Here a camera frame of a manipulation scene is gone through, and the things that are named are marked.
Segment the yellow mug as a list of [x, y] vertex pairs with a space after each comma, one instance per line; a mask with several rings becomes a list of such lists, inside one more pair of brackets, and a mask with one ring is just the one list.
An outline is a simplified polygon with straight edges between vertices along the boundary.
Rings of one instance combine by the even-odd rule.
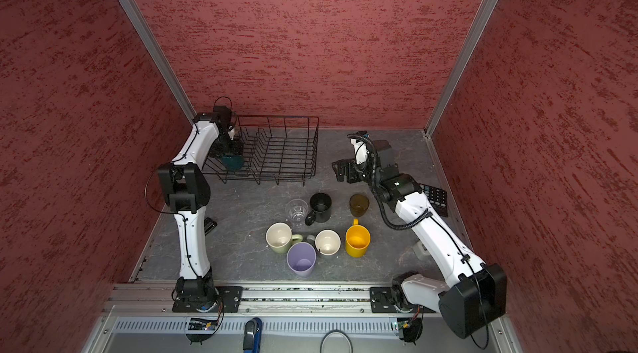
[[352, 258], [363, 257], [372, 241], [369, 230], [354, 219], [352, 226], [346, 232], [346, 251]]

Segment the grey mug cream inside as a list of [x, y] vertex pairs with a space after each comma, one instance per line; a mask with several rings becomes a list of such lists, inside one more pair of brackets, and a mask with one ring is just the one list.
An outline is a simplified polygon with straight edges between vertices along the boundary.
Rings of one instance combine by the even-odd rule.
[[322, 230], [316, 235], [310, 234], [306, 240], [324, 258], [335, 258], [342, 246], [341, 237], [331, 229]]

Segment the left corner aluminium profile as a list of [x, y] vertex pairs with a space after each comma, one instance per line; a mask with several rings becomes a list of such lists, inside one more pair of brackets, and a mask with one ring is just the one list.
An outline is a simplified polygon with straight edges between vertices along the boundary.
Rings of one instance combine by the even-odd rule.
[[160, 75], [169, 87], [174, 99], [186, 118], [192, 122], [195, 117], [194, 106], [187, 97], [182, 84], [180, 83], [176, 73], [171, 67], [168, 58], [164, 54], [159, 42], [151, 31], [151, 27], [147, 23], [141, 9], [135, 0], [118, 0], [123, 8], [126, 16], [137, 32], [141, 42], [144, 44], [146, 51], [151, 56]]

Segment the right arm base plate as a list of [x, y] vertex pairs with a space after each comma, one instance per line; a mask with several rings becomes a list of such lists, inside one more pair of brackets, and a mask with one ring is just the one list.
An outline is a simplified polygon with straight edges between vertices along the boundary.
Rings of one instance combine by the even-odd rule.
[[420, 309], [425, 314], [438, 313], [438, 300], [433, 293], [423, 288], [371, 287], [369, 289], [371, 309], [375, 314], [415, 314]]

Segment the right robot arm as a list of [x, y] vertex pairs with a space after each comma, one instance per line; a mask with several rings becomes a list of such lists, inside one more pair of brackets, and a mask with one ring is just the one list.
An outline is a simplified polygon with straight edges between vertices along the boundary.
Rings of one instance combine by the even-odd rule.
[[349, 135], [354, 157], [333, 162], [337, 180], [365, 182], [392, 230], [410, 230], [433, 258], [443, 278], [408, 272], [394, 279], [392, 304], [401, 311], [423, 307], [436, 311], [456, 336], [465, 339], [506, 313], [508, 278], [498, 264], [488, 265], [450, 229], [436, 212], [428, 192], [400, 172], [386, 140], [367, 132]]

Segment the teal mug white inside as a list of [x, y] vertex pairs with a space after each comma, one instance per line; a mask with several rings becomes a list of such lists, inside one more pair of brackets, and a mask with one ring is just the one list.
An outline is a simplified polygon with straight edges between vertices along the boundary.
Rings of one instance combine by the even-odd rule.
[[242, 170], [244, 167], [244, 158], [242, 155], [222, 155], [220, 157], [224, 168], [229, 172]]

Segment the black stapler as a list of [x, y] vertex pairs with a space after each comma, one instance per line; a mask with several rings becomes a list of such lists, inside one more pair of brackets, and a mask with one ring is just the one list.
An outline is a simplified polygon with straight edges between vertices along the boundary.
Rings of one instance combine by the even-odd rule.
[[204, 235], [208, 235], [209, 233], [211, 233], [217, 226], [218, 226], [218, 223], [216, 221], [212, 220], [211, 218], [205, 218], [204, 219]]

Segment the clear plastic cup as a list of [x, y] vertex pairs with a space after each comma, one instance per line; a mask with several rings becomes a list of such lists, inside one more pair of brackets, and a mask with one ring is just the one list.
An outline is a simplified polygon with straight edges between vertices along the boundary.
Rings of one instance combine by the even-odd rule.
[[308, 203], [302, 199], [291, 200], [285, 208], [287, 222], [292, 224], [302, 224], [309, 212]]

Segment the black calculator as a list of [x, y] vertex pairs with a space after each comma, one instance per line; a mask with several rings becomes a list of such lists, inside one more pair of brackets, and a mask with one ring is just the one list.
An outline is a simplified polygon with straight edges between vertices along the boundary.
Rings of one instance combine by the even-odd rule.
[[443, 218], [449, 217], [448, 195], [445, 190], [430, 185], [420, 184], [423, 192], [427, 195], [428, 201], [435, 212]]

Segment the right corner aluminium profile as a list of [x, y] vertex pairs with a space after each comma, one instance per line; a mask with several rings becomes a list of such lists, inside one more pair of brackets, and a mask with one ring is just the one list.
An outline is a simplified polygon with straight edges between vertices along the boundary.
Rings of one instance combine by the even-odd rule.
[[470, 29], [465, 37], [459, 55], [452, 67], [450, 75], [441, 92], [435, 109], [430, 116], [427, 126], [425, 127], [425, 137], [432, 139], [435, 130], [438, 127], [446, 107], [448, 106], [461, 77], [463, 76], [467, 65], [483, 35], [483, 31], [487, 27], [496, 5], [499, 0], [481, 0], [480, 6], [475, 14]]

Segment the front aluminium rail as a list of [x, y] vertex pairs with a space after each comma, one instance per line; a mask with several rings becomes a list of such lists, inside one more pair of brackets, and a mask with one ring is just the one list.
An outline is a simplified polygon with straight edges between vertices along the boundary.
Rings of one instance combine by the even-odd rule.
[[[116, 284], [101, 313], [121, 316], [178, 316], [172, 311], [174, 282]], [[229, 316], [404, 316], [388, 288], [370, 283], [222, 282], [217, 290]]]

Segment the blue handled tool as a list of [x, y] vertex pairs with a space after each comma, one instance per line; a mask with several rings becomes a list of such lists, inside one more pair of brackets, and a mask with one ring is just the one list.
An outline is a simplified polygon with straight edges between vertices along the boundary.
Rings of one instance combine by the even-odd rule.
[[243, 351], [244, 353], [259, 353], [263, 332], [263, 321], [254, 317], [244, 325]]

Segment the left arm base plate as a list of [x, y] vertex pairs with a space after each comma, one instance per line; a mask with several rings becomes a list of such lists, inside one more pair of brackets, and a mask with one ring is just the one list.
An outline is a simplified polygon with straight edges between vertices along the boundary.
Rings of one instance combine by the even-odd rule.
[[176, 293], [172, 312], [176, 313], [236, 313], [244, 289], [239, 286], [208, 288], [201, 291], [179, 291]]

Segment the black mug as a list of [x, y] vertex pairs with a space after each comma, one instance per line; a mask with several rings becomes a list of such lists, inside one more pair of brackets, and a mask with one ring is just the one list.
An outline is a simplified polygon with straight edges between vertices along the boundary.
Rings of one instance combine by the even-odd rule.
[[311, 226], [314, 223], [326, 223], [332, 214], [332, 198], [325, 193], [316, 193], [310, 198], [309, 213], [304, 223]]

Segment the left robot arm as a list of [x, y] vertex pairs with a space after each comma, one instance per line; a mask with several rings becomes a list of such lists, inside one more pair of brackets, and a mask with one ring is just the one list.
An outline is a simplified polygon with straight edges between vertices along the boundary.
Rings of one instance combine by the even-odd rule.
[[174, 216], [179, 233], [180, 270], [175, 284], [175, 312], [210, 312], [220, 308], [212, 268], [205, 246], [205, 212], [211, 197], [202, 172], [215, 143], [232, 143], [233, 112], [215, 106], [199, 113], [191, 133], [171, 162], [157, 170], [164, 202]]

